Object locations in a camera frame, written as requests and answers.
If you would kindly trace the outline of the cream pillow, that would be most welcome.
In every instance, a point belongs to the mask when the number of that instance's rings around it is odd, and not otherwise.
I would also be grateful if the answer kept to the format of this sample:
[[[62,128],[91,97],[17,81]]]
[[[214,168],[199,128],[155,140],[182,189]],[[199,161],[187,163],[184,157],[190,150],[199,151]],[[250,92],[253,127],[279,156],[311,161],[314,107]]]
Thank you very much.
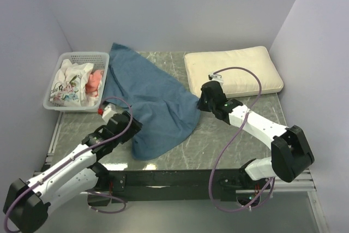
[[[253,72],[261,82],[262,94],[278,93],[284,87],[284,82],[264,46],[187,53],[184,62],[190,92],[197,97],[201,95],[202,85],[209,81],[210,74],[228,67],[242,67]],[[228,98],[258,94],[258,83],[251,74],[240,69],[225,70],[219,74],[223,79],[222,89]]]

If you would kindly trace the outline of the blue pillowcase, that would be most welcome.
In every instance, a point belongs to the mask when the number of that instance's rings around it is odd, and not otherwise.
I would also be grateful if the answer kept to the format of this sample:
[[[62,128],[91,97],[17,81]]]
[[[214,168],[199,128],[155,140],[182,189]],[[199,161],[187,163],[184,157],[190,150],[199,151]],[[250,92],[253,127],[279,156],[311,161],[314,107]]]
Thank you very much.
[[[200,119],[198,97],[126,46],[113,43],[109,56],[103,98],[130,105],[134,119],[142,123],[133,138],[133,158],[157,158],[186,140]]]

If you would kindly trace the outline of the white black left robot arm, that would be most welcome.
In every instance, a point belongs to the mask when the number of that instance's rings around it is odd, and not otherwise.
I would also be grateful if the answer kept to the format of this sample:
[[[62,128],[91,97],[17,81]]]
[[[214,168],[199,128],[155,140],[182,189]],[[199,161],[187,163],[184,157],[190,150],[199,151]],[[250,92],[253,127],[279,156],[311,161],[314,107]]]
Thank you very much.
[[[109,170],[99,160],[119,144],[133,138],[142,123],[124,111],[103,114],[105,125],[88,134],[73,151],[29,180],[17,179],[8,190],[3,227],[12,222],[18,232],[35,232],[60,205],[82,192],[99,195],[112,182]]]

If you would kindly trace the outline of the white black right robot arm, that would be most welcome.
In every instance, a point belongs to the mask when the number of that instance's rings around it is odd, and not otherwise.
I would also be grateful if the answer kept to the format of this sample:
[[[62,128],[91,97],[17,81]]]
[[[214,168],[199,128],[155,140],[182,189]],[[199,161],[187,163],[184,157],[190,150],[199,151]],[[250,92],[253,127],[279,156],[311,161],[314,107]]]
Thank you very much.
[[[299,126],[287,127],[253,112],[237,99],[227,99],[221,84],[209,81],[201,88],[198,103],[201,111],[245,131],[270,149],[270,157],[252,159],[234,172],[232,177],[219,177],[222,186],[251,189],[271,177],[291,183],[315,161],[307,138]]]

